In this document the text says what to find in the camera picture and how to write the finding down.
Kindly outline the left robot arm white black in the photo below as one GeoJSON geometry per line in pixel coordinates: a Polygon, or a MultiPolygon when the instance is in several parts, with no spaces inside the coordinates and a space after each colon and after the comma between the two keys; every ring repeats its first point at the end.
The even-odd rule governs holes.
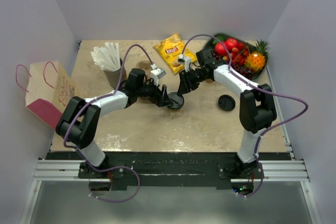
{"type": "Polygon", "coordinates": [[[56,126],[56,134],[83,155],[91,164],[93,175],[105,177],[109,171],[109,165],[104,162],[106,155],[94,141],[99,118],[128,108],[138,98],[146,98],[159,108],[172,105],[166,85],[159,87],[159,80],[164,75],[162,68],[155,68],[150,71],[151,78],[147,83],[144,70],[133,68],[123,85],[108,94],[91,99],[71,98],[56,126]]]}

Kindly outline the black coffee cup lid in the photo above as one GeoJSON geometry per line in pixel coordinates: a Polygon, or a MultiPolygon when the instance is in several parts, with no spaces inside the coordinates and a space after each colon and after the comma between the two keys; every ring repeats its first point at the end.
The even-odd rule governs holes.
{"type": "Polygon", "coordinates": [[[218,107],[223,111],[232,111],[236,106],[236,102],[233,97],[229,95],[221,95],[218,98],[218,107]]]}

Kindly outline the paper bag pink white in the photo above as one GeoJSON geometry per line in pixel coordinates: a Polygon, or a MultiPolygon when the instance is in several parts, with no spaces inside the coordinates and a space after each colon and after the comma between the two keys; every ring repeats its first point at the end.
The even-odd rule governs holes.
{"type": "Polygon", "coordinates": [[[16,71],[20,67],[29,78],[27,87],[16,78],[17,85],[26,92],[26,108],[55,130],[70,99],[79,95],[79,89],[59,61],[32,63],[28,68],[19,64],[16,71]]]}

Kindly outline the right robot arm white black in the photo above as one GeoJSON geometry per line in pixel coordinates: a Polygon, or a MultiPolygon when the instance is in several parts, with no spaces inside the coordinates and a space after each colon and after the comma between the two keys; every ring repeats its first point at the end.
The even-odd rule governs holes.
{"type": "Polygon", "coordinates": [[[257,167],[259,146],[262,133],[269,129],[277,118],[271,87],[259,86],[249,82],[223,60],[216,61],[211,51],[201,50],[197,54],[199,67],[192,69],[191,58],[181,54],[177,62],[184,65],[179,73],[180,85],[178,96],[196,90],[199,84],[211,79],[228,88],[239,98],[239,120],[244,128],[240,148],[226,174],[230,177],[246,178],[257,167]]]}

